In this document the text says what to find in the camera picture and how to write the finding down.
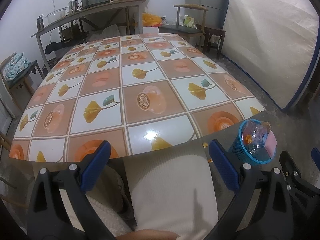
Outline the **person's left hand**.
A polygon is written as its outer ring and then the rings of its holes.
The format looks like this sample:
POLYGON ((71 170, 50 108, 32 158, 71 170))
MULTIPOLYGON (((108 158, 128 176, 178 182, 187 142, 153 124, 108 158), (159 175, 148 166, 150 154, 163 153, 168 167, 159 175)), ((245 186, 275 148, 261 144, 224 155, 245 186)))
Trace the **person's left hand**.
POLYGON ((180 235, 163 230, 138 230, 117 236, 117 240, 176 240, 180 235))

